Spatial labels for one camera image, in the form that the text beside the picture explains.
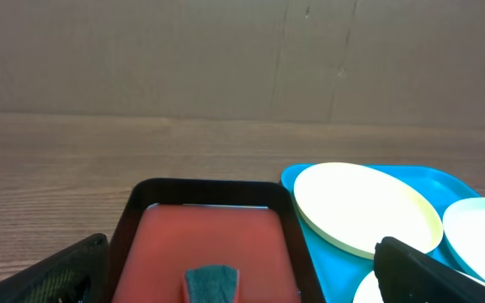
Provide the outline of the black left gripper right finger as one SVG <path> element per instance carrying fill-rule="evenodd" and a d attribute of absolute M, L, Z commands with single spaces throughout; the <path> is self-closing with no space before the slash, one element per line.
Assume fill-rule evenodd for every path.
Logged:
<path fill-rule="evenodd" d="M 397 240 L 376 244 L 374 274 L 385 303 L 485 303 L 485 285 Z"/>

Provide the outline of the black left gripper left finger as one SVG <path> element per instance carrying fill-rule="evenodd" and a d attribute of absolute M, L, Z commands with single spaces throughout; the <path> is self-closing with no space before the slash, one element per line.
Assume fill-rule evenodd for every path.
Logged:
<path fill-rule="evenodd" d="M 96 303 L 108 279 L 109 243 L 96 233 L 0 282 L 0 303 Z"/>

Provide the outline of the light blue plate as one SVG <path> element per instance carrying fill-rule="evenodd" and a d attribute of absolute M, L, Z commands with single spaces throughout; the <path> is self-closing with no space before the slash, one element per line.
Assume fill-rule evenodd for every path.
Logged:
<path fill-rule="evenodd" d="M 456 201 L 443 214 L 445 240 L 463 271 L 485 283 L 485 198 Z"/>

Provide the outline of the green and orange sponge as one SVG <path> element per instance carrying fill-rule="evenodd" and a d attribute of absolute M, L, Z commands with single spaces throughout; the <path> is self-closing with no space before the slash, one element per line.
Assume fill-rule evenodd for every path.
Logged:
<path fill-rule="evenodd" d="M 240 273 L 227 265 L 206 265 L 184 273 L 184 303 L 238 303 Z"/>

